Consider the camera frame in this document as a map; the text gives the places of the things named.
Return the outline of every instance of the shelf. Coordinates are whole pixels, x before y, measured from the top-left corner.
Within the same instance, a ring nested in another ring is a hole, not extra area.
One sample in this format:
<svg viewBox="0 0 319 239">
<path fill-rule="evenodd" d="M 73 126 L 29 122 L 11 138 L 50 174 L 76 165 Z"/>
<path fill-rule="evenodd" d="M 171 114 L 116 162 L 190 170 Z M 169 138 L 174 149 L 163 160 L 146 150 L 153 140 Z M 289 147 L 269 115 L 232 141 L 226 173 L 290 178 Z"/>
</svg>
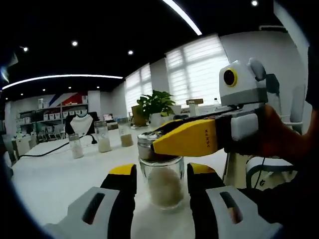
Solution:
<svg viewBox="0 0 319 239">
<path fill-rule="evenodd" d="M 31 122 L 31 123 L 24 123 L 24 124 L 20 124 L 20 125 L 17 125 L 17 126 L 26 126 L 26 125 L 30 125 L 30 124 L 33 124 L 35 122 Z"/>
<path fill-rule="evenodd" d="M 60 121 L 61 119 L 49 119 L 49 120 L 40 120 L 40 121 L 37 121 L 37 123 L 44 123 L 44 122 L 50 122 L 50 121 Z"/>
<path fill-rule="evenodd" d="M 44 110 L 50 110 L 50 109 L 59 109 L 61 106 L 56 106 L 56 107 L 49 107 L 49 108 L 42 108 L 42 109 L 37 109 L 35 111 L 44 111 Z"/>
<path fill-rule="evenodd" d="M 75 106 L 87 106 L 88 104 L 75 104 L 75 105 L 67 105 L 62 107 L 75 107 Z"/>
<path fill-rule="evenodd" d="M 33 112 L 33 111 L 35 111 L 35 110 L 31 110 L 31 111 L 23 111 L 23 112 L 18 112 L 19 114 L 26 114 L 26 113 L 31 113 L 31 112 Z"/>
</svg>

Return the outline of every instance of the led light strip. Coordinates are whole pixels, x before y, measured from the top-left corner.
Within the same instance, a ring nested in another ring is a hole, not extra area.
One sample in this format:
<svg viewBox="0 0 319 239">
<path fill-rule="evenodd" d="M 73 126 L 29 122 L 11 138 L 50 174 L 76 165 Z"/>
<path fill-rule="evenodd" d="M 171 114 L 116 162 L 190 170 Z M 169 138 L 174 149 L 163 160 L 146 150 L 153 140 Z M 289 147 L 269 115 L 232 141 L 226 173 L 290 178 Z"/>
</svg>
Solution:
<svg viewBox="0 0 319 239">
<path fill-rule="evenodd" d="M 69 75 L 54 75 L 54 76 L 40 76 L 35 78 L 30 78 L 18 82 L 14 82 L 10 85 L 4 86 L 2 89 L 5 90 L 11 86 L 15 86 L 18 84 L 22 84 L 29 81 L 41 80 L 41 79 L 48 79 L 48 78 L 59 78 L 59 77 L 100 77 L 100 78 L 114 78 L 114 79 L 122 79 L 123 77 L 120 76 L 104 76 L 104 75 L 88 75 L 88 74 L 69 74 Z"/>
<path fill-rule="evenodd" d="M 190 19 L 186 12 L 184 12 L 173 0 L 162 1 L 169 5 L 178 15 L 180 15 L 180 17 L 187 22 L 187 24 L 193 29 L 194 32 L 196 32 L 198 36 L 202 34 L 199 28 L 196 26 L 196 24 L 192 21 L 192 19 Z"/>
</svg>

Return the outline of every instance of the human hand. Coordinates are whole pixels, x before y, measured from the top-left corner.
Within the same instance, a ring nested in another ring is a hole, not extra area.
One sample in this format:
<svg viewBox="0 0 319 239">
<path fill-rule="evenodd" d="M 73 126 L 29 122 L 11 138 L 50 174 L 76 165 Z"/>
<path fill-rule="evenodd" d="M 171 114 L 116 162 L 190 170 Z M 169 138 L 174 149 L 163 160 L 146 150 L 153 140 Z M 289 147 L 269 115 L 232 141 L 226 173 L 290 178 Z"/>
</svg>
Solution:
<svg viewBox="0 0 319 239">
<path fill-rule="evenodd" d="M 304 152 L 302 136 L 284 125 L 271 106 L 265 105 L 261 109 L 258 125 L 259 129 L 254 135 L 228 142 L 224 147 L 225 152 L 280 158 L 295 157 Z"/>
</svg>

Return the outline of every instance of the white robot head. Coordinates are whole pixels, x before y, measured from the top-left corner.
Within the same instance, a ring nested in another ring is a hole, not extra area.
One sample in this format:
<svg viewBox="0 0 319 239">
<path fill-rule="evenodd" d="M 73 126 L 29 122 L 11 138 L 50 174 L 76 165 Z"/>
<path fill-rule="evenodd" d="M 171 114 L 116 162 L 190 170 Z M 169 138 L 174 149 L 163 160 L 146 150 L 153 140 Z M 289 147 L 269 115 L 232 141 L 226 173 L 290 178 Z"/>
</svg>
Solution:
<svg viewBox="0 0 319 239">
<path fill-rule="evenodd" d="M 254 58 L 247 65 L 235 61 L 219 72 L 219 93 L 222 106 L 266 103 L 266 72 Z"/>
</svg>

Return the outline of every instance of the green leaves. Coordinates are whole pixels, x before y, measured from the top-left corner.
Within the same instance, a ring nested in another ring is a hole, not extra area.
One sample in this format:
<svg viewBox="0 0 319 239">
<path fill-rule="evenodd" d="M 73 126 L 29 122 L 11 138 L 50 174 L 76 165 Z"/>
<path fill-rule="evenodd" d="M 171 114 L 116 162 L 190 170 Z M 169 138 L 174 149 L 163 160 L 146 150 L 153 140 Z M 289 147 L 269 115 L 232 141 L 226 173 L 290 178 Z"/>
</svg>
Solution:
<svg viewBox="0 0 319 239">
<path fill-rule="evenodd" d="M 151 114 L 155 113 L 167 113 L 173 114 L 173 110 L 170 106 L 175 105 L 175 102 L 171 100 L 172 95 L 168 92 L 161 92 L 153 90 L 153 94 L 142 95 L 137 103 L 142 107 L 142 114 L 149 120 Z"/>
</svg>

